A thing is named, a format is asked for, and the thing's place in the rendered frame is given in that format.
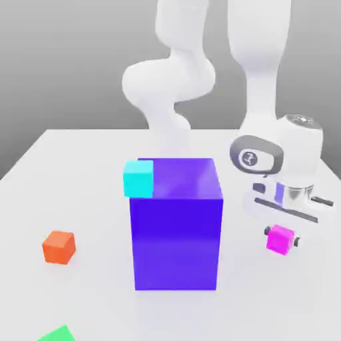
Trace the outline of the small cyan cube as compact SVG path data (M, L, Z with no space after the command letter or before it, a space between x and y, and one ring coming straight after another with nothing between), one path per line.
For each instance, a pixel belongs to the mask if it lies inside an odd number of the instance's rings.
M123 171L123 186L126 197L152 198L154 189L153 161L127 161Z

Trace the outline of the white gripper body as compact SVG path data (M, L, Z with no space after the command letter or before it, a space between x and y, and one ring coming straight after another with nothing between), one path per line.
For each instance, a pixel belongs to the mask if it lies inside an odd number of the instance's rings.
M251 192L245 194L243 208L247 213L263 220L266 224L277 224L291 230L312 228L318 226L320 222L315 214L283 208Z

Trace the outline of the large purple box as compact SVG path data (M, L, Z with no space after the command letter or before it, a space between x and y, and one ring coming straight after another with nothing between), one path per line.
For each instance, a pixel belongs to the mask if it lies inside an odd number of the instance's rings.
M223 195L212 159L153 158L151 198L131 198L136 290L215 290Z

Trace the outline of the small orange cube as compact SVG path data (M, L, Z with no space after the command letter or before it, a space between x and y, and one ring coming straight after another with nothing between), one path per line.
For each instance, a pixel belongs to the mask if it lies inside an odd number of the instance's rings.
M42 247L46 262L67 265L76 251L75 236L72 232L54 230Z

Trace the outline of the small magenta cube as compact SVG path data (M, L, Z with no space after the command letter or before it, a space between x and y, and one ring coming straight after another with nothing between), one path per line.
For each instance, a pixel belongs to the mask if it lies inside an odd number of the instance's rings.
M267 236L266 248L287 255L293 246L294 231L280 225L271 226L271 230Z

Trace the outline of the small green cube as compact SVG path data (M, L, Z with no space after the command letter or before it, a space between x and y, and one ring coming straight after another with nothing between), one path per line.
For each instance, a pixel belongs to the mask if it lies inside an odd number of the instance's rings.
M63 325L42 336L38 341L76 341L67 325Z

